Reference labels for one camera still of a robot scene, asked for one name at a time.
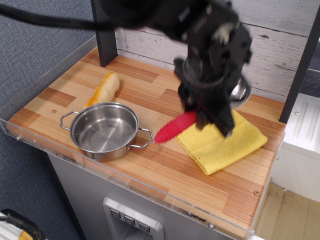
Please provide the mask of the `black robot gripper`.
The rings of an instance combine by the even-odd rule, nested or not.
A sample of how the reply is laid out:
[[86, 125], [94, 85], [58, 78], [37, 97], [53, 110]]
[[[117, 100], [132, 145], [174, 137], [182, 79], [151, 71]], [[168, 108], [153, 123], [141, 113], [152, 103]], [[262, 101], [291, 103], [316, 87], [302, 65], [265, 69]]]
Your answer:
[[178, 23], [173, 32], [188, 46], [187, 58], [174, 60], [184, 111], [197, 111], [198, 129], [215, 124], [224, 137], [231, 136], [230, 95], [251, 60], [250, 33], [240, 22]]

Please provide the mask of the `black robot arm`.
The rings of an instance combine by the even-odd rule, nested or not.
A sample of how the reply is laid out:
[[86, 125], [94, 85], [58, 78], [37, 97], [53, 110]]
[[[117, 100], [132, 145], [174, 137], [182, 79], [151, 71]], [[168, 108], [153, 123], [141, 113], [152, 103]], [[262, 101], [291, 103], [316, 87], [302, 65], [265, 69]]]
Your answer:
[[214, 124], [233, 133], [231, 110], [243, 105], [251, 88], [242, 68], [252, 57], [252, 37], [227, 0], [102, 0], [103, 20], [46, 16], [2, 4], [2, 16], [37, 26], [111, 31], [151, 28], [187, 44], [187, 57], [174, 59], [178, 94], [186, 112], [195, 111], [199, 129]]

